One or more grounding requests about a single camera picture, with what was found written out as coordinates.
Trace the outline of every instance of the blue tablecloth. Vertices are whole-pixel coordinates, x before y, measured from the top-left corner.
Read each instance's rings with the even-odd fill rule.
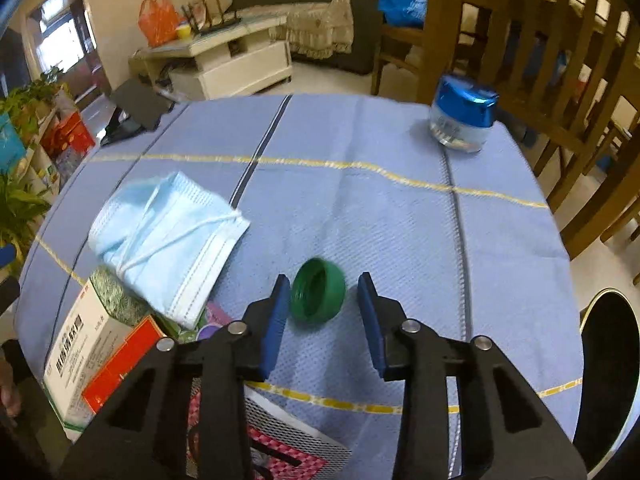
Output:
[[[355,301],[365,270],[381,295],[440,335],[491,336],[573,436],[582,345],[553,217],[500,123],[482,152],[467,155],[430,137],[429,113],[364,96],[229,98],[179,105],[155,132],[97,148],[54,204],[22,274],[15,328],[34,374],[42,377],[50,342],[97,265],[86,236],[105,200],[124,182],[181,170],[235,195],[252,222],[212,291],[231,316],[309,257],[344,270],[340,314],[313,331],[288,323],[276,369],[258,386],[352,450],[340,478],[390,478],[400,423],[403,384],[373,369]],[[455,392],[449,398],[453,463]]]

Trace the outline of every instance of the blue face mask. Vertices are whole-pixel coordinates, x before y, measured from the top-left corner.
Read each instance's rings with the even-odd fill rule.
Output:
[[[89,247],[154,310],[192,330],[247,227],[222,197],[172,173],[117,190],[92,224]]]

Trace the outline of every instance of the glass jar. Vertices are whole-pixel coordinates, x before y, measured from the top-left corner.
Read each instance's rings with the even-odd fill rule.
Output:
[[[497,102],[495,91],[466,77],[443,75],[431,104],[431,134],[448,148],[479,152],[494,124]]]

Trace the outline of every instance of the red box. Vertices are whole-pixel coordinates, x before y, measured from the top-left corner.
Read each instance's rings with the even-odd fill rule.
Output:
[[[92,412],[98,413],[126,375],[163,337],[164,334],[151,316],[140,321],[82,392]]]
[[[57,128],[47,130],[40,143],[52,160],[69,146],[82,156],[95,146],[94,138],[84,126],[78,112],[69,115]]]

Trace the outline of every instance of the yellow stripe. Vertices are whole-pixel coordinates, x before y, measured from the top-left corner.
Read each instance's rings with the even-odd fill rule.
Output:
[[[575,388],[579,384],[582,384],[582,378],[569,381],[560,386],[554,386],[547,390],[538,392],[540,398],[549,397],[565,390]],[[269,383],[254,383],[253,381],[247,381],[247,385],[257,390],[269,392],[270,394],[280,395],[281,397],[287,397],[287,399],[299,400],[300,402],[308,402],[309,404],[315,404],[316,406],[325,406],[327,408],[333,408],[334,410],[344,410],[345,412],[364,412],[372,413],[375,415],[400,415],[402,413],[402,406],[386,406],[384,404],[358,404],[356,402],[345,402],[344,400],[329,399],[327,397],[319,397],[311,394],[305,394],[303,392],[297,392],[295,390],[289,390],[280,386],[275,386]],[[449,415],[455,415],[460,412],[460,407],[456,404],[449,406]]]
[[[40,244],[40,246],[47,251],[47,253],[49,253],[49,256],[51,256],[53,258],[53,260],[60,266],[60,268],[62,270],[64,270],[69,276],[71,276],[74,280],[76,280],[76,282],[78,282],[80,285],[84,285],[85,280],[80,278],[80,276],[78,276],[73,269],[71,269],[65,262],[63,262],[58,255],[53,251],[53,249],[51,249],[51,247],[49,247],[46,243],[44,243],[44,241],[42,240],[42,238],[40,238],[38,235],[36,235],[35,240],[37,241],[37,243]]]
[[[248,164],[252,161],[250,156],[243,155],[177,155],[177,154],[158,154],[158,155],[104,155],[94,156],[91,162],[113,162],[114,160],[175,160],[178,162],[223,162],[223,163],[236,163],[236,164]],[[484,189],[470,189],[466,187],[447,186],[446,184],[433,184],[431,182],[424,182],[422,180],[415,180],[414,178],[407,178],[397,173],[387,171],[384,168],[371,164],[369,162],[341,162],[336,160],[311,160],[308,158],[274,158],[270,156],[259,157],[258,162],[261,164],[281,164],[285,166],[305,166],[308,168],[332,168],[334,170],[366,170],[371,171],[385,177],[388,180],[397,182],[404,186],[419,187],[423,189],[431,189],[441,192],[456,192],[463,195],[471,196],[485,196],[491,198],[499,198],[506,200],[507,202],[513,202],[519,205],[537,208],[548,208],[545,202],[532,202],[530,200],[521,200],[519,198],[506,195],[504,193],[498,193],[495,191],[488,191]]]

